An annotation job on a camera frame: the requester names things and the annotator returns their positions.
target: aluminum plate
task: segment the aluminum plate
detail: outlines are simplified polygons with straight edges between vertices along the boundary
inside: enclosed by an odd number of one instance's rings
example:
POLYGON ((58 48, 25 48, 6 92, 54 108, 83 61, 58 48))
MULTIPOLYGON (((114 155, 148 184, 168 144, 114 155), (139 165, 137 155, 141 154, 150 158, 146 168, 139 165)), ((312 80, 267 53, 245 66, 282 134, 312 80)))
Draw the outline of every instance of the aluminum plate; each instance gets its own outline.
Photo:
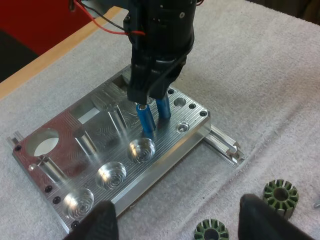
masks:
POLYGON ((111 200, 117 215, 122 213, 211 131, 210 112, 170 88, 170 120, 158 119, 156 101, 149 98, 157 126, 153 134, 143 133, 136 104, 127 100, 128 75, 129 66, 15 143, 13 156, 67 232, 102 200, 111 200), (108 114, 114 104, 125 120, 124 132, 108 114), (86 131, 92 153, 75 139, 79 129, 86 131), (57 144, 40 152, 44 141, 57 144), (137 154, 140 160, 133 157, 137 154))

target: robotic arm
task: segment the robotic arm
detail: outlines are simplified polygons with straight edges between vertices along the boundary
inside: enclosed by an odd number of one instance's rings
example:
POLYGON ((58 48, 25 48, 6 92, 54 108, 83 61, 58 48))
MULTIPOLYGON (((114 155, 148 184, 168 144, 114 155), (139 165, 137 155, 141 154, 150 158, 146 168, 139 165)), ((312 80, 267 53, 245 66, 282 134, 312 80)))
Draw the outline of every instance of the robotic arm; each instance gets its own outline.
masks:
POLYGON ((132 44, 130 101, 162 99, 186 64, 194 44, 193 21, 202 0, 98 0, 106 10, 127 9, 123 27, 132 44), (145 35, 131 34, 143 31, 145 35))

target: blue cylinder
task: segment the blue cylinder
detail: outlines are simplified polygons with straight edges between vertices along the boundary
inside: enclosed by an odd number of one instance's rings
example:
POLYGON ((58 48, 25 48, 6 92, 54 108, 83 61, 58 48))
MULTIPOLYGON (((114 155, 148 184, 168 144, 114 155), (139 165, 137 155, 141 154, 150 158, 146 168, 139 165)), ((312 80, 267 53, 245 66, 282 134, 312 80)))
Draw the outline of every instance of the blue cylinder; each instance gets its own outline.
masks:
POLYGON ((138 113, 143 131, 145 133, 153 132, 156 129, 156 124, 149 105, 137 104, 136 112, 138 113))
POLYGON ((155 102, 158 108, 159 118, 169 119, 171 117, 171 111, 168 95, 166 94, 163 99, 157 99, 155 102))

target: gray towel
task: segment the gray towel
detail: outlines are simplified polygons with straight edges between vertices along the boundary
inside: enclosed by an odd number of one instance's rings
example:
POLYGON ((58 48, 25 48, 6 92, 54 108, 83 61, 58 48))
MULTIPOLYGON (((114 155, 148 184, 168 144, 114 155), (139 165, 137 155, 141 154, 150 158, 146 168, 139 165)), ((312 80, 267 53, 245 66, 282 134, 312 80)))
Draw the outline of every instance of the gray towel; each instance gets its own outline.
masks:
MULTIPOLYGON (((119 218, 120 239, 192 240, 200 221, 216 218, 236 240, 240 197, 261 196, 273 179, 297 187, 290 221, 320 239, 320 209, 312 207, 320 199, 320 27, 243 0, 205 0, 194 30, 174 86, 211 110, 246 161, 234 170, 199 144, 119 218)), ((98 30, 0 102, 1 239, 65 235, 5 137, 30 134, 129 64, 130 54, 125 36, 98 30)))

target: red wire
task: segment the red wire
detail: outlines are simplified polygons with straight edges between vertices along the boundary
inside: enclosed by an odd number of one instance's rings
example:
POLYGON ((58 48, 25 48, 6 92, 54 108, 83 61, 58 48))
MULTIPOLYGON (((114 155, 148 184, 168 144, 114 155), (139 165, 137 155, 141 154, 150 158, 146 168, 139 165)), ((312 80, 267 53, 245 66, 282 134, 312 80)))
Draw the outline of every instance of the red wire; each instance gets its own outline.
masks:
MULTIPOLYGON (((104 28, 103 26, 101 26, 99 23, 96 22, 96 20, 91 16, 91 14, 79 3, 77 2, 77 0, 73 0, 74 4, 77 5, 90 19, 91 21, 100 29, 102 29, 103 31, 106 31, 110 34, 118 34, 118 35, 129 35, 129 33, 127 32, 123 32, 123 31, 112 31, 109 29, 104 28)), ((132 34, 137 34, 137 35, 143 35, 145 36, 146 33, 143 31, 131 31, 130 33, 132 34)))
POLYGON ((204 1, 205 1, 205 0, 201 0, 201 2, 197 3, 196 5, 197 5, 197 6, 200 6, 201 4, 204 3, 204 1))

